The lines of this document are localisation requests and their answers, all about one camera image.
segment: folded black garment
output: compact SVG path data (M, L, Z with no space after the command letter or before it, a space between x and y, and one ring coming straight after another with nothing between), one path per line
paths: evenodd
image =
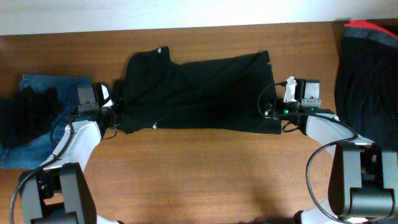
M122 118L118 129L219 128L280 134L280 121L262 118L257 97L274 84L267 51L234 58L178 65L169 48L139 52L131 57L126 77L113 87ZM262 99L276 98L269 88Z
M335 88L340 120L398 149L398 36L365 21L345 27Z
M11 99L0 99L0 143L16 147L51 130L51 122L63 110L57 90L43 94L28 86Z

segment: blue denim jeans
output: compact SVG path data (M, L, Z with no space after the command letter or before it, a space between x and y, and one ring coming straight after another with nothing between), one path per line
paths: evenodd
M49 75L22 76L19 82L20 90L31 86L37 93L43 93L46 89L54 87L57 89L58 99L64 104L64 111L52 122L54 127L58 119L67 111L79 105L77 93L78 85L90 84L89 77L59 77ZM55 127L53 139L59 142L65 132L65 123L59 122ZM34 139L26 144L4 149L0 145L0 167L3 169L34 169L46 160L55 149L56 145L51 143L50 132Z

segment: white backdrop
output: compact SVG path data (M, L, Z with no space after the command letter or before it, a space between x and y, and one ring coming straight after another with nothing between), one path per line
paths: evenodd
M393 17L397 0L0 0L0 35Z

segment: red waistband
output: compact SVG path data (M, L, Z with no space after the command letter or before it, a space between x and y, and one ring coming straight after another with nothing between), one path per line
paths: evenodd
M378 30L378 31L381 31L381 32L385 32L385 33L387 33L387 34L389 34L389 35L391 35L391 36L393 36L393 37L398 39L398 36L393 34L392 32L386 30L385 28L382 28L382 27L379 27L379 26L377 26L375 24L372 24L372 23L370 23L368 21L365 21L365 20L350 21L348 24L345 24L344 26L345 27L359 27L359 28L365 28L365 29L374 29L374 30Z

